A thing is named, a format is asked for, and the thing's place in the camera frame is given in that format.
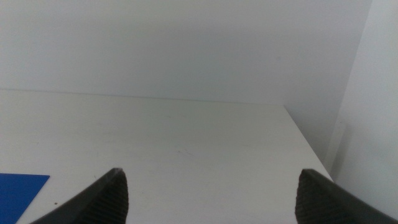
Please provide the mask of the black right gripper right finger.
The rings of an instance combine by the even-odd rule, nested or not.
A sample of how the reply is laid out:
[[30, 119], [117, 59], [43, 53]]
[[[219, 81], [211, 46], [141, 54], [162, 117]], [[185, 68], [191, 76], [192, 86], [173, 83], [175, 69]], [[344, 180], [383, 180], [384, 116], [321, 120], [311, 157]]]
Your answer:
[[299, 176], [295, 217], [298, 223], [307, 224], [397, 224], [395, 218], [368, 205], [314, 169], [304, 169]]

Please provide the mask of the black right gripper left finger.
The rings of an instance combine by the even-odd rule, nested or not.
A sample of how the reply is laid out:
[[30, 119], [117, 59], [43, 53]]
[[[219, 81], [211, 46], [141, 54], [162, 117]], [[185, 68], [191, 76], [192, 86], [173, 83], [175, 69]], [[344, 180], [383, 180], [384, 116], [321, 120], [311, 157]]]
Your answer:
[[33, 224], [125, 224], [129, 210], [127, 178], [112, 168], [85, 190]]

